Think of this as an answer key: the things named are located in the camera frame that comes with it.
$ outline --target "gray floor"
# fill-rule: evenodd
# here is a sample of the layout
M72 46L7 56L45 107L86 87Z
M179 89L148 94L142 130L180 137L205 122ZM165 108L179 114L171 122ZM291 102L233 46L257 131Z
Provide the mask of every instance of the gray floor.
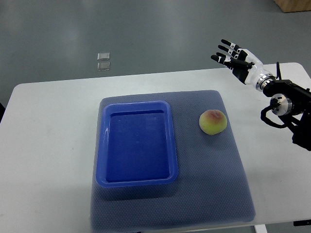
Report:
M311 12L285 14L273 0L0 0L0 102L20 83L222 67L210 59L222 38L311 76L310 22ZM99 52L110 52L111 70L97 71ZM311 231L292 225L267 229Z

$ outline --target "gray textured mat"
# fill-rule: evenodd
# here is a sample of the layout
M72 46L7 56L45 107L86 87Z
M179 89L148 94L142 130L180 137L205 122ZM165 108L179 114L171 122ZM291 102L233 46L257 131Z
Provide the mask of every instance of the gray textured mat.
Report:
M230 119L227 128L214 136L203 133L198 125L201 113L207 109L219 109L227 116L217 91L103 99L95 162L103 108L112 103L151 100L165 100L171 106L179 175L170 185L108 189L99 187L93 176L93 232L135 232L253 220L255 210Z

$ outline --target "robot finger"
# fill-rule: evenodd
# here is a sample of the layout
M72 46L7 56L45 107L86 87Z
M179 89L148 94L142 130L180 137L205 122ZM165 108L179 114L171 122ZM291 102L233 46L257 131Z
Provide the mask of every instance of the robot finger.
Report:
M248 70L252 67L251 63L241 61L238 59L234 59L230 56L217 56L217 55L212 55L211 59L214 61L225 65L229 69L237 68L237 69L242 69L242 70Z
M232 49L233 49L235 52L237 52L238 54L239 54L239 53L241 52L241 50L242 50L242 48L241 48L240 46L238 46L238 45L236 45L236 44L234 44L234 43L232 43L232 42L230 42L230 41L227 41L227 40L222 39L221 42L224 43L225 45L230 46L230 48L232 48Z
M237 52L235 52L234 50L228 49L225 46L219 45L218 48L223 50L223 51L225 51L225 52L227 52L229 55L231 55L235 59L237 59L238 56L239 56L239 54Z
M231 58L230 56L228 56L228 55L224 55L223 53L221 53L221 52L217 52L216 53L216 55L217 56L220 56L220 57L227 57L227 58Z

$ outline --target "peach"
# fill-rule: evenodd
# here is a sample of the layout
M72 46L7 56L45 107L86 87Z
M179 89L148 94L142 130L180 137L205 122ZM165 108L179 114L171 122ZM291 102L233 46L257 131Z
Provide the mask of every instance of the peach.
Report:
M222 111L209 109L201 114L199 125L203 132L215 135L227 127L227 118Z

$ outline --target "blue plastic tray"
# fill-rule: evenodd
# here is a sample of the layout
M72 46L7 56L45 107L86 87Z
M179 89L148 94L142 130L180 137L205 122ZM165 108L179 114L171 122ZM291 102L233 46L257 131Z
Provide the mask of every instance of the blue plastic tray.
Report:
M178 175L170 105L110 104L103 109L96 181L105 188L168 184Z

